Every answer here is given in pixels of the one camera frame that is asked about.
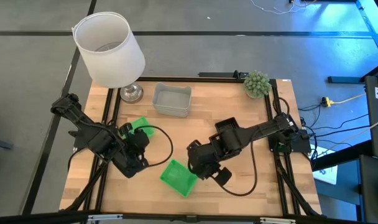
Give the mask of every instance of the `gray container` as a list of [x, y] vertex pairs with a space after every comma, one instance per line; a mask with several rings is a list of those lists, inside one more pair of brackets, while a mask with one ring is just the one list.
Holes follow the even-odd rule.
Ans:
[[191, 101], [191, 88], [168, 86], [157, 83], [152, 104], [157, 112], [172, 116], [188, 116]]

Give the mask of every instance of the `floor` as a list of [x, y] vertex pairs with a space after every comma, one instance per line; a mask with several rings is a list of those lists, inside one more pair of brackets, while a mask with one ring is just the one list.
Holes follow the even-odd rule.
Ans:
[[[290, 9], [281, 0], [253, 1], [265, 10]], [[361, 2], [378, 33], [376, 6], [371, 0]], [[0, 30], [70, 30], [86, 16], [90, 3], [91, 0], [0, 0]], [[94, 11], [118, 12], [135, 31], [368, 31], [353, 3], [316, 2], [298, 12], [277, 15], [263, 12], [251, 0], [99, 0]], [[328, 84], [326, 77], [360, 77], [378, 65], [378, 48], [368, 38], [138, 36], [137, 41], [146, 57], [143, 75], [195, 77], [199, 72], [256, 69], [270, 78], [292, 79], [299, 107], [314, 105], [322, 96], [340, 101], [363, 93], [362, 85]], [[50, 105], [59, 97], [74, 50], [70, 36], [0, 36], [0, 139], [14, 144], [13, 150], [0, 149], [0, 216], [16, 215], [22, 208], [52, 119]], [[70, 92], [76, 93], [83, 105], [90, 85], [91, 78], [80, 59]], [[305, 112], [302, 116], [310, 124], [316, 112]], [[363, 96], [322, 108], [315, 127], [339, 126], [346, 119], [366, 113]], [[365, 124], [368, 120], [362, 118], [345, 128]], [[71, 129], [74, 127], [69, 122], [61, 120], [35, 202], [35, 213], [58, 209], [72, 152], [73, 138], [67, 134]], [[317, 131], [328, 132], [328, 129]], [[341, 141], [354, 133], [325, 139]], [[368, 138], [367, 133], [349, 143]], [[332, 146], [329, 142], [319, 144]], [[348, 175], [347, 171], [355, 168], [356, 163], [339, 166], [338, 170], [341, 175]], [[357, 181], [355, 172], [350, 176], [353, 182]], [[317, 186], [320, 192], [326, 189], [323, 183]], [[354, 205], [322, 195], [320, 201], [325, 215], [356, 219]]]

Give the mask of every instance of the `green object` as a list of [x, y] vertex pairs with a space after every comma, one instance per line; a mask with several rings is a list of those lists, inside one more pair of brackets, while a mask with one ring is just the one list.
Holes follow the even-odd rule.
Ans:
[[[130, 131], [130, 133], [134, 134], [134, 130], [136, 128], [141, 127], [141, 126], [147, 126], [147, 125], [150, 125], [150, 124], [145, 117], [141, 117], [141, 118], [131, 122], [131, 125], [132, 125], [132, 130]], [[154, 128], [142, 128], [142, 130], [144, 130], [144, 132], [146, 133], [146, 135], [149, 139], [154, 134]]]
[[197, 176], [173, 159], [160, 176], [160, 180], [176, 190], [180, 195], [187, 197], [195, 186]]
[[247, 95], [254, 99], [268, 95], [272, 89], [268, 75], [258, 71], [250, 72], [243, 85]]

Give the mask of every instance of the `concrete floor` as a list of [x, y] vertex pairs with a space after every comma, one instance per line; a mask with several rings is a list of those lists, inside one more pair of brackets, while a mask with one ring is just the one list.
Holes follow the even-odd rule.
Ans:
[[[285, 1], [254, 2], [265, 9], [290, 9]], [[367, 5], [366, 12], [378, 31], [373, 2], [363, 0], [362, 4]], [[0, 30], [70, 30], [86, 16], [89, 5], [90, 0], [0, 0]], [[133, 30], [367, 31], [353, 3], [316, 3], [296, 13], [275, 15], [262, 12], [250, 0], [103, 0], [95, 8], [99, 11], [121, 13]], [[261, 70], [271, 78], [292, 79], [299, 107], [318, 103], [322, 96], [340, 101], [363, 93], [362, 85], [327, 84], [326, 77], [360, 77], [378, 65], [378, 49], [372, 39], [140, 36], [137, 40], [147, 62], [143, 75], [194, 77], [199, 72]], [[60, 94], [74, 49], [72, 37], [0, 37], [0, 139], [14, 144], [11, 151], [0, 149], [0, 216], [19, 213], [52, 117], [50, 105]], [[70, 92], [76, 93], [83, 105], [90, 84], [80, 60]], [[316, 112], [302, 116], [312, 123]], [[366, 113], [366, 98], [361, 97], [322, 108], [315, 127], [339, 126], [345, 119]], [[365, 124], [367, 118], [345, 127]], [[67, 134], [71, 129], [63, 119], [35, 213], [58, 209], [73, 145]], [[325, 139], [340, 141], [353, 133]], [[365, 134], [349, 143], [368, 138]], [[356, 219], [354, 205], [324, 196], [320, 201], [327, 216]]]

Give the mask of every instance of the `wooden table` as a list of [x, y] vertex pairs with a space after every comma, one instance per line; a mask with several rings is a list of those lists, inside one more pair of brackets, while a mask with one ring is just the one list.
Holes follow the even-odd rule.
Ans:
[[[158, 114], [152, 106], [156, 82], [139, 82], [139, 84], [144, 89], [143, 99], [132, 105], [121, 102], [118, 125], [145, 116], [150, 124], [164, 129], [170, 135], [174, 145], [172, 159], [182, 164], [187, 163], [186, 148], [189, 143], [195, 139], [208, 143], [208, 138], [216, 133], [215, 122], [234, 116], [239, 125], [246, 128], [267, 121], [264, 99], [250, 99], [239, 83], [166, 83], [174, 86], [191, 86], [191, 108], [187, 118]], [[290, 114], [300, 125], [291, 81], [277, 80], [277, 84], [279, 96], [288, 101]], [[101, 121], [107, 92], [107, 88], [94, 83], [91, 87], [85, 113], [94, 121]], [[110, 164], [101, 210], [117, 213], [281, 216], [277, 176], [267, 138], [254, 141], [254, 149], [258, 184], [255, 191], [246, 197], [227, 194], [212, 179], [198, 179], [190, 195], [183, 198], [159, 179], [168, 162], [143, 170], [131, 179], [125, 178], [114, 165]], [[149, 164], [153, 164], [166, 158], [169, 151], [167, 138], [156, 131], [146, 147], [145, 156]], [[309, 161], [300, 153], [292, 153], [291, 159], [296, 186], [313, 209], [320, 212]], [[92, 160], [93, 154], [89, 150], [84, 150], [73, 158], [60, 208], [69, 206], [87, 184]], [[222, 165], [233, 173], [232, 178], [225, 185], [229, 190], [243, 193], [252, 187], [254, 171], [249, 146], [237, 157], [222, 162]], [[95, 206], [97, 188], [96, 186], [93, 191], [91, 208]], [[289, 212], [293, 213], [287, 186], [285, 192]]]

